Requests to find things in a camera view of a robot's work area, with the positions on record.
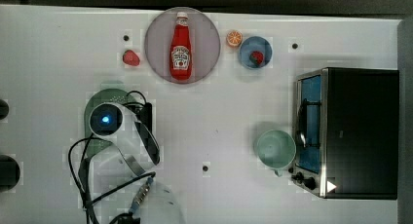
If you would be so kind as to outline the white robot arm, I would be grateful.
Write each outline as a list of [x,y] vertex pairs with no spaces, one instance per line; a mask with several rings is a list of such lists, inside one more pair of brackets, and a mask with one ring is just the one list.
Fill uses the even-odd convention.
[[160,148],[128,107],[104,102],[88,119],[107,147],[81,161],[78,175],[93,224],[186,224],[173,192],[155,180]]

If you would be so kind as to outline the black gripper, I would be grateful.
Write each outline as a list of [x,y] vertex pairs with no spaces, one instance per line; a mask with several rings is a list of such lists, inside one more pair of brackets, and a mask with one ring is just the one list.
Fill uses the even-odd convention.
[[153,130],[153,107],[150,102],[138,103],[131,102],[128,108],[136,115],[136,118],[142,122],[148,130]]

